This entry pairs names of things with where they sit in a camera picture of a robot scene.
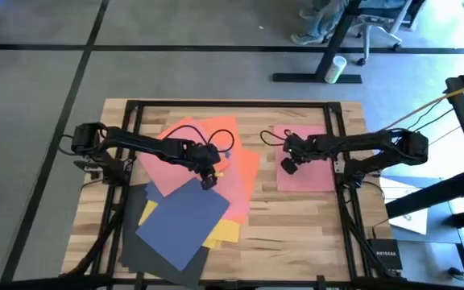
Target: person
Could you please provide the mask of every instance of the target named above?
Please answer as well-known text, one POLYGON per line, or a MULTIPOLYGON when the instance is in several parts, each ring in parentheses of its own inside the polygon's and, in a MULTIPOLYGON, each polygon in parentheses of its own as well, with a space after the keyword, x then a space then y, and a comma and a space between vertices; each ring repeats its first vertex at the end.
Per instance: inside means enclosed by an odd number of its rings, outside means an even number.
MULTIPOLYGON (((300 10, 299 16, 307 20, 306 30, 291 35, 293 43, 307 45, 321 43, 338 24, 350 0, 313 0, 313 7, 300 10)), ((405 0, 362 0, 359 8, 395 9, 404 6, 405 0)))

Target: pink paper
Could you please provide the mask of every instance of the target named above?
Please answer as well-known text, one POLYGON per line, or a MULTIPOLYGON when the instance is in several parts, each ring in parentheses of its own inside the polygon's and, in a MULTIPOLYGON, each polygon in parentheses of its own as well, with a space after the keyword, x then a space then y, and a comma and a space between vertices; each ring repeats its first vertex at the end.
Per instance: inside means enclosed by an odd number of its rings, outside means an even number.
POLYGON ((250 197, 239 174, 238 154, 232 153, 229 156, 229 166, 223 171, 223 176, 218 177, 217 184, 213 187, 213 190, 230 203, 229 208, 223 214, 223 218, 238 223, 245 223, 248 211, 250 210, 250 197))
MULTIPOLYGON (((309 135, 324 134, 323 126, 304 125, 277 125, 274 133, 285 136, 284 130, 290 130, 306 139, 309 135)), ((297 165, 298 170, 290 175, 280 166, 280 162, 289 157, 287 152, 282 151, 282 146, 275 148, 275 161, 277 166, 277 188, 281 192, 326 192, 334 191, 334 178, 332 164, 328 160, 314 160, 310 163, 297 165)))
MULTIPOLYGON (((192 119, 188 119, 187 121, 188 122, 183 122, 183 124, 194 126, 201 132, 205 140, 209 139, 209 135, 198 122, 192 119)), ((195 130, 188 127, 180 128, 173 134, 169 135, 169 138, 190 139, 197 143, 203 143, 200 135, 195 130)), ((220 154, 220 156, 222 158, 222 163, 226 164, 225 156, 223 154, 220 154)), ((190 172, 187 168, 181 165, 173 165, 161 161, 155 155, 146 153, 139 154, 139 161, 143 165, 144 169, 146 169, 146 172, 153 182, 155 182, 160 193, 162 193, 165 197, 197 176, 197 174, 190 172)))

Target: office chair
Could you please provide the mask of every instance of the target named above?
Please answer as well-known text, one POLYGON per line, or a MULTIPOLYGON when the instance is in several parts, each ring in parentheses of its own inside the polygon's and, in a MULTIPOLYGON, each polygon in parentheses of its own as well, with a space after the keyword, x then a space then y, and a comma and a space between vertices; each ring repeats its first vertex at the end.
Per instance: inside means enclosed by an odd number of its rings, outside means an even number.
POLYGON ((416 17, 425 0, 407 0, 403 7, 396 9, 359 9, 358 23, 354 27, 361 27, 357 37, 363 37, 364 57, 356 63, 359 66, 366 64, 370 56, 371 28, 376 27, 395 40, 392 49, 397 51, 402 45, 402 39, 396 32, 403 24, 412 29, 416 26, 416 17))

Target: jeans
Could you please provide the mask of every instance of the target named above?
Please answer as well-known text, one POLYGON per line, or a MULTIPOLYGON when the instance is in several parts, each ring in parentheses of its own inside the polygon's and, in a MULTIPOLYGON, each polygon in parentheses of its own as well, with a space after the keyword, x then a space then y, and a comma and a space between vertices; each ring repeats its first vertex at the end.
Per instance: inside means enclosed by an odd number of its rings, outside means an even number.
MULTIPOLYGON (((313 0, 318 11, 314 19, 307 22, 308 35, 320 38, 330 33, 338 24, 350 0, 313 0)), ((359 8, 395 9, 404 6, 405 0, 362 0, 359 8)))

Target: shoe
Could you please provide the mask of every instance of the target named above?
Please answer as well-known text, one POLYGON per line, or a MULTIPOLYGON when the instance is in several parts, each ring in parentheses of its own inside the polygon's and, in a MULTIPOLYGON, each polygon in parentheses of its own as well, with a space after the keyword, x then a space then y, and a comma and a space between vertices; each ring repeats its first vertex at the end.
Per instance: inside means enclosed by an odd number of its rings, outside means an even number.
POLYGON ((298 16, 300 16, 301 18, 303 18, 305 20, 313 19, 313 18, 316 17, 317 14, 318 14, 318 11, 316 11, 313 8, 311 8, 311 9, 300 9, 300 12, 298 12, 298 16))
POLYGON ((291 35, 291 41, 298 45, 307 45, 307 44, 320 43, 323 41, 323 37, 315 37, 312 35, 308 35, 307 33, 299 33, 299 34, 291 35))

